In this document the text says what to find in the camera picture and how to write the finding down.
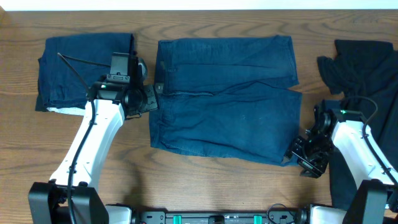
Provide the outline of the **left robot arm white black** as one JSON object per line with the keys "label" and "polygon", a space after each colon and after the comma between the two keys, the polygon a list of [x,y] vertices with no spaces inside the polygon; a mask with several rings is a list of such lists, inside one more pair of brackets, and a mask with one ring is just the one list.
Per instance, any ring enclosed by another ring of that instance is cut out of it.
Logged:
{"label": "left robot arm white black", "polygon": [[98,195],[101,171],[125,120],[158,107],[154,85],[129,76],[91,86],[81,126],[48,182],[34,182],[28,201],[34,223],[139,223],[128,205],[105,205]]}

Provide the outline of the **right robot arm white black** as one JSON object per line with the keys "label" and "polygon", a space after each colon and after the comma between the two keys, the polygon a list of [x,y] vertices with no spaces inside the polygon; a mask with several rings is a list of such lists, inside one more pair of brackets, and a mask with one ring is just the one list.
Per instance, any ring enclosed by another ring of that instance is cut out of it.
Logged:
{"label": "right robot arm white black", "polygon": [[357,191],[349,209],[309,205],[298,210],[294,223],[395,223],[384,212],[397,211],[397,171],[373,139],[366,118],[339,105],[316,105],[314,114],[315,124],[307,136],[295,138],[285,156],[296,158],[302,176],[319,178],[337,149]]}

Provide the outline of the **blue denim shorts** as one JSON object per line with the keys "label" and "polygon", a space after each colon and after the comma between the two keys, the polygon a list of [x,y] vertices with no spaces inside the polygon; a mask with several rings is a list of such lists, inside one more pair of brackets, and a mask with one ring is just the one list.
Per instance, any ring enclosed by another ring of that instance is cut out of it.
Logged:
{"label": "blue denim shorts", "polygon": [[161,40],[154,83],[152,147],[291,165],[302,102],[291,37]]}

